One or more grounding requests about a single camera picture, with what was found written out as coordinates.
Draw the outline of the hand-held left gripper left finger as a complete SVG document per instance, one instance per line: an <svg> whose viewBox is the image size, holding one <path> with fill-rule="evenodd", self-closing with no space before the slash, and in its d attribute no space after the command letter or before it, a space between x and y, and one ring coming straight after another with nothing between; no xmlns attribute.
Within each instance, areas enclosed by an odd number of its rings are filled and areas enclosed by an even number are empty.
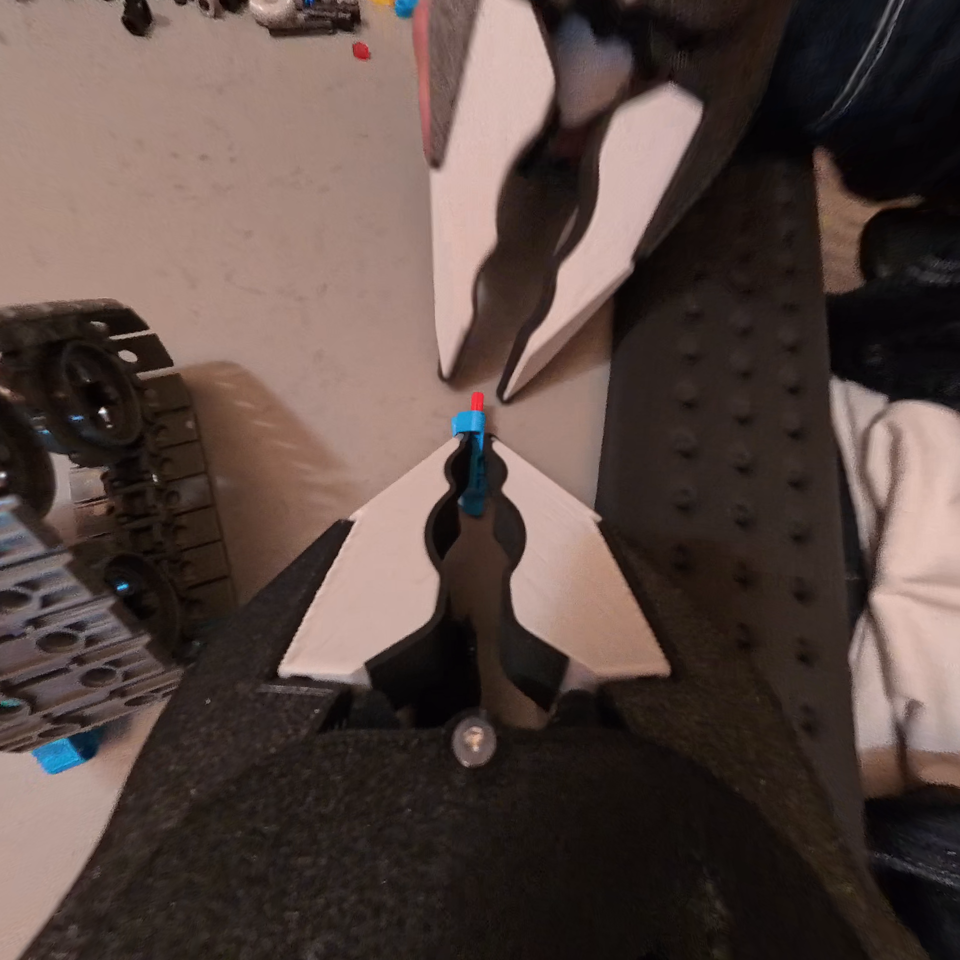
<svg viewBox="0 0 960 960"><path fill-rule="evenodd" d="M342 533L277 676L382 694L416 726L481 700L474 629L452 611L443 561L461 533L474 444L447 440L330 533Z"/></svg>

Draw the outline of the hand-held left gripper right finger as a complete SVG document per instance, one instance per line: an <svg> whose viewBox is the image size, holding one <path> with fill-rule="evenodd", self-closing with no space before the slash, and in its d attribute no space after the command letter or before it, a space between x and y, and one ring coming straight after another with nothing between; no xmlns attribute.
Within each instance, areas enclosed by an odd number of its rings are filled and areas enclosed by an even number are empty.
<svg viewBox="0 0 960 960"><path fill-rule="evenodd" d="M486 479L506 558L498 650L507 680L552 712L570 692L668 677L599 514L498 438L487 442Z"/></svg>

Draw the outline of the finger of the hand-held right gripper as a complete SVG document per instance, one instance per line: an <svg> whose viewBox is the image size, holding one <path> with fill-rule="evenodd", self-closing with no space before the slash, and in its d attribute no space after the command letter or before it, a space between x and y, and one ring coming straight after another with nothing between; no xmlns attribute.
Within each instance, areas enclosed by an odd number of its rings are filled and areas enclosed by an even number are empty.
<svg viewBox="0 0 960 960"><path fill-rule="evenodd" d="M503 186L553 111L556 79L529 2L431 5L431 254L438 376L455 377L477 277L498 246Z"/></svg>
<svg viewBox="0 0 960 960"><path fill-rule="evenodd" d="M497 388L511 402L616 293L690 148L703 104L666 82L623 102L592 144L556 273L518 334Z"/></svg>

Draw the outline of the small blue panel with pin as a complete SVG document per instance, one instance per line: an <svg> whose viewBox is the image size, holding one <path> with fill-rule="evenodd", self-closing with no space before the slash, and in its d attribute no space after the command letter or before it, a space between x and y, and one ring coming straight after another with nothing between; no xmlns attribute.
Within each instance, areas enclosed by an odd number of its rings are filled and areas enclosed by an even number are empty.
<svg viewBox="0 0 960 960"><path fill-rule="evenodd" d="M487 424L483 391L475 390L471 394L469 408L452 416L450 426L452 436L466 441L469 449L466 486L459 496L459 506L467 516L480 519L485 512L487 498Z"/></svg>

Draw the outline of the pile of small brick parts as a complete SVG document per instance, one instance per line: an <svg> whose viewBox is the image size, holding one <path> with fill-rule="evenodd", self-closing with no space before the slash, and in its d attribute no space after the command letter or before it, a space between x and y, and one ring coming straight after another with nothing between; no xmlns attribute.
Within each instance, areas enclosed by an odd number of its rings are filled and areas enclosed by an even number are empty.
<svg viewBox="0 0 960 960"><path fill-rule="evenodd" d="M195 3L209 18L221 18L246 9L256 24L275 38L353 33L362 24L355 1L175 1L176 6ZM149 35L155 17L148 1L124 1L121 22L135 37Z"/></svg>

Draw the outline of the blue grey tracked toy robot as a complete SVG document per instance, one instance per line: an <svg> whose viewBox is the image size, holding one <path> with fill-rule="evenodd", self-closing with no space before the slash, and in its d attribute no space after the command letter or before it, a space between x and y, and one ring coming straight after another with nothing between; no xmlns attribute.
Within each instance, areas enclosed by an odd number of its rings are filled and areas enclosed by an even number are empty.
<svg viewBox="0 0 960 960"><path fill-rule="evenodd" d="M235 608L186 380L108 298L1 311L1 750L82 763Z"/></svg>

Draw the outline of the person's right forearm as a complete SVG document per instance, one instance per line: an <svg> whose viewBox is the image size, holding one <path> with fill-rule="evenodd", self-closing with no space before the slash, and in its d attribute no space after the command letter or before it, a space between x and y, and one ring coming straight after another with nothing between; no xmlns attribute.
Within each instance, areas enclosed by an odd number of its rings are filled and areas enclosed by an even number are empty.
<svg viewBox="0 0 960 960"><path fill-rule="evenodd" d="M859 197L958 205L959 3L798 2L763 110Z"/></svg>

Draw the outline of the light grey desk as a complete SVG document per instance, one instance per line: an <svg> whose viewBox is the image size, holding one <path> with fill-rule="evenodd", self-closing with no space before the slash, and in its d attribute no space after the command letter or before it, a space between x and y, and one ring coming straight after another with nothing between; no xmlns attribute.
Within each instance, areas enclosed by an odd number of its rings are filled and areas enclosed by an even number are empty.
<svg viewBox="0 0 960 960"><path fill-rule="evenodd" d="M479 342L437 374L411 30L273 39L248 15L2 2L2 304L113 298L196 406L236 596L488 403L569 189L518 176Z"/></svg>

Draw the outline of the person's right hand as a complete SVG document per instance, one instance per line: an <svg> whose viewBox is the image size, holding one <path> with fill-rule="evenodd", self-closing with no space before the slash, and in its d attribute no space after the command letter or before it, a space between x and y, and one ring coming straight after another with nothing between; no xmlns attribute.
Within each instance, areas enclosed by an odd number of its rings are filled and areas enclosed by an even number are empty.
<svg viewBox="0 0 960 960"><path fill-rule="evenodd" d="M432 166L435 161L431 139L429 14L430 1L418 1L412 14L412 40L423 152L427 163Z"/></svg>

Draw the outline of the black dimpled mat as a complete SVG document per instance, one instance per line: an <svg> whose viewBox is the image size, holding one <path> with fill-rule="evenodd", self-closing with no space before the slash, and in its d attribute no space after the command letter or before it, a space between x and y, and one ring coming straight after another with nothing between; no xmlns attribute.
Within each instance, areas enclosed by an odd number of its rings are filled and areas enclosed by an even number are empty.
<svg viewBox="0 0 960 960"><path fill-rule="evenodd" d="M817 188L740 150L615 297L596 506L748 653L866 857Z"/></svg>

